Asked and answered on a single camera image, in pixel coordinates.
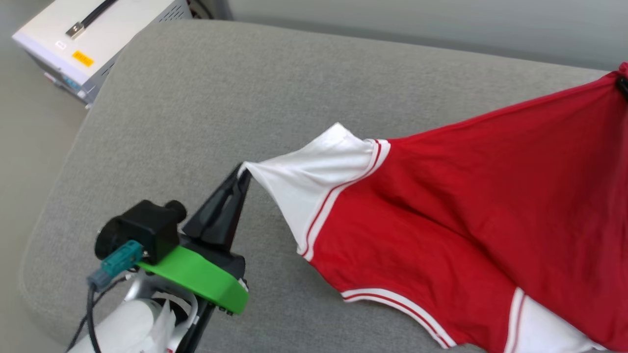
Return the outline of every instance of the sticker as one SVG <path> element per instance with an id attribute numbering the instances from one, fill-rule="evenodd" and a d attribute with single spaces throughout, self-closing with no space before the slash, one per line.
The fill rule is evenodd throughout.
<path id="1" fill-rule="evenodd" d="M 78 61 L 80 61 L 81 63 L 83 63 L 83 65 L 90 67 L 92 66 L 92 64 L 94 63 L 94 61 L 88 57 L 87 55 L 81 53 L 80 51 L 75 51 L 74 54 L 72 54 L 72 57 Z"/>
<path id="2" fill-rule="evenodd" d="M 43 75 L 44 75 L 44 76 L 45 76 L 45 77 L 46 77 L 46 78 L 47 78 L 50 82 L 52 82 L 52 83 L 54 83 L 54 84 L 57 82 L 57 79 L 56 79 L 53 75 L 50 75 L 48 72 L 45 72 L 45 71 L 44 71 L 44 72 L 43 72 Z"/>
<path id="3" fill-rule="evenodd" d="M 73 90 L 81 90 L 81 86 L 74 82 L 70 77 L 67 76 L 63 76 L 63 80 L 65 81 L 66 84 L 68 84 L 68 86 L 70 86 Z"/>

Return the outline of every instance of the teal connector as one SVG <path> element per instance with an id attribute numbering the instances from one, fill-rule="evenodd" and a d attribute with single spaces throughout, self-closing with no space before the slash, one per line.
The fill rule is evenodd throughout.
<path id="1" fill-rule="evenodd" d="M 142 255 L 142 245 L 135 240 L 130 240 L 102 260 L 100 268 L 114 278 L 142 261 Z"/>

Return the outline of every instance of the white box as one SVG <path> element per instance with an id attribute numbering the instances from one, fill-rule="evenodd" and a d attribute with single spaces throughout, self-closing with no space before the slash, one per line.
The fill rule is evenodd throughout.
<path id="1" fill-rule="evenodd" d="M 88 107 L 120 51 L 154 22 L 191 19 L 186 0 L 118 0 L 71 39 L 66 32 L 103 0 L 56 0 L 13 35 L 55 85 Z"/>

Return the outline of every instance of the green plastic part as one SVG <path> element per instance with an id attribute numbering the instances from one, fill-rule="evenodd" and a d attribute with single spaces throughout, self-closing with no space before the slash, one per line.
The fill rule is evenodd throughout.
<path id="1" fill-rule="evenodd" d="M 236 314 L 242 313 L 249 300 L 249 292 L 237 279 L 182 246 L 172 250 L 157 265 L 141 262 L 138 266 Z"/>

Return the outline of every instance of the gray upholstery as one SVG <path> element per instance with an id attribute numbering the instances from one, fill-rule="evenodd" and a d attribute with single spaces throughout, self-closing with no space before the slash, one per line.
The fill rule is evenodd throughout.
<path id="1" fill-rule="evenodd" d="M 177 199 L 195 210 L 238 162 L 293 151 L 337 121 L 361 138 L 394 138 L 601 75 L 252 24 L 150 26 L 125 49 L 67 158 L 25 256 L 23 301 L 67 342 L 98 266 L 96 233 L 137 201 Z M 344 304 L 295 249 L 279 209 L 252 183 L 234 244 L 247 259 L 251 299 L 240 317 L 215 315 L 199 352 L 440 350 L 401 312 Z M 106 297 L 97 318 L 124 290 Z"/>

